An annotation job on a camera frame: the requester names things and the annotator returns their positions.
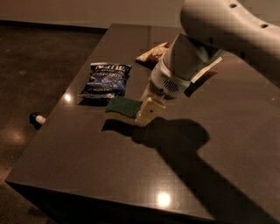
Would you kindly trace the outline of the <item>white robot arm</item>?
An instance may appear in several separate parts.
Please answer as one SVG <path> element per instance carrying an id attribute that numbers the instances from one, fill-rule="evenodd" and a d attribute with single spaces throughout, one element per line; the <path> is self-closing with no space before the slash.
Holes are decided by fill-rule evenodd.
<path id="1" fill-rule="evenodd" d="M 280 84 L 280 27 L 255 17 L 237 0 L 185 0 L 183 32 L 153 68 L 136 124 L 145 126 L 215 65 L 233 53 L 275 86 Z"/>

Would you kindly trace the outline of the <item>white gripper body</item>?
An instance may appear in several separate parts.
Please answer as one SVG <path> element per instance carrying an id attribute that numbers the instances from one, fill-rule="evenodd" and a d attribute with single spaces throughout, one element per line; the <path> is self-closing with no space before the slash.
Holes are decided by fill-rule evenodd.
<path id="1" fill-rule="evenodd" d="M 222 50 L 191 40 L 180 33 L 153 68 L 149 89 L 167 100 L 178 98 L 219 63 L 221 55 Z"/>

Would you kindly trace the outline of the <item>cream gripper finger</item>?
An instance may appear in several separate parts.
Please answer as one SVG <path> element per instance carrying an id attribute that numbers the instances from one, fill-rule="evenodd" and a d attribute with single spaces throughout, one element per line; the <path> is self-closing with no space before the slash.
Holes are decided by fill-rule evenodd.
<path id="1" fill-rule="evenodd" d="M 143 101 L 140 110 L 136 115 L 136 124 L 146 126 L 152 120 L 159 117 L 165 110 L 165 103 L 152 97 Z"/>
<path id="2" fill-rule="evenodd" d="M 140 98 L 141 102 L 145 102 L 148 98 L 152 97 L 154 93 L 151 91 L 151 85 L 147 84 L 145 90 L 143 91 L 143 94 Z"/>

